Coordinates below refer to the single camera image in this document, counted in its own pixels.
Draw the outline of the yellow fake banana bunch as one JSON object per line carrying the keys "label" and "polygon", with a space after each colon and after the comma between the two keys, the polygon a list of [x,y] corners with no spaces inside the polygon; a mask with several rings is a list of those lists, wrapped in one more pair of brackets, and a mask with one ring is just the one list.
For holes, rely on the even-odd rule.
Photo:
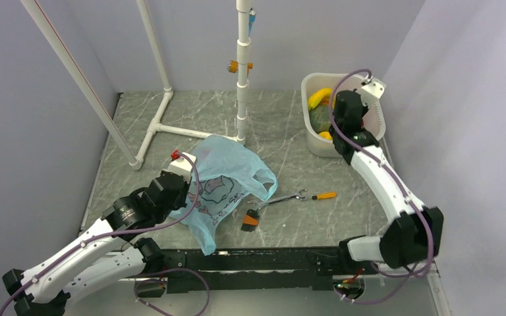
{"label": "yellow fake banana bunch", "polygon": [[313,93],[307,101],[308,110],[314,110],[320,105],[329,105],[329,100],[332,94],[331,88],[320,89],[317,92]]}

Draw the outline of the yellow fake lemon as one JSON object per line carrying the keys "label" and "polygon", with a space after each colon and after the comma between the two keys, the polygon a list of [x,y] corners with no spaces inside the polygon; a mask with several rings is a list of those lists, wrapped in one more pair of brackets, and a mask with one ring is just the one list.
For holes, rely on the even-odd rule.
{"label": "yellow fake lemon", "polygon": [[333,139],[332,136],[331,136],[331,134],[328,131],[320,132],[318,134],[318,136],[320,136],[321,138],[323,138],[325,140],[330,140],[331,141]]}

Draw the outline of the light blue plastic bag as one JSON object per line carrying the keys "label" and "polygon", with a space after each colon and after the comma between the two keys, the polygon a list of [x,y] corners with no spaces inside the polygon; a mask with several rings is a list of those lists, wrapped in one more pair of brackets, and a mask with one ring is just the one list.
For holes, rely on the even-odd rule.
{"label": "light blue plastic bag", "polygon": [[209,136],[191,153],[201,194],[194,210],[181,221],[197,239],[204,255],[216,250],[215,231],[249,195],[266,201],[277,190],[276,175],[261,158],[242,144],[222,136]]}

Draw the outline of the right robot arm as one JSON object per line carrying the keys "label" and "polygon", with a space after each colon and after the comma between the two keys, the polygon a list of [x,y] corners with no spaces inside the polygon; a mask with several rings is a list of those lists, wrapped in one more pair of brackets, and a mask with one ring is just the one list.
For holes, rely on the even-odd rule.
{"label": "right robot arm", "polygon": [[438,255],[444,216],[429,207],[403,183],[385,157],[374,135],[362,125],[367,107],[360,94],[339,91],[334,98],[329,128],[337,153],[367,183],[377,197],[389,226],[381,236],[356,236],[339,242],[337,266],[353,273],[369,262],[391,268],[412,263],[431,263]]}

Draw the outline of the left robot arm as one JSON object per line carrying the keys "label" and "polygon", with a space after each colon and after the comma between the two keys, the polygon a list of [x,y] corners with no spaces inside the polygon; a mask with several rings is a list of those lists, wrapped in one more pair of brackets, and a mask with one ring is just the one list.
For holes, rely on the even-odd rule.
{"label": "left robot arm", "polygon": [[11,269],[2,277],[9,299],[0,315],[14,305],[17,315],[64,315],[66,309],[121,278],[157,275],[163,258],[157,244],[142,238],[120,255],[106,255],[156,227],[167,228],[168,215],[186,207],[193,170],[162,170],[148,186],[115,200],[75,240],[36,266]]}

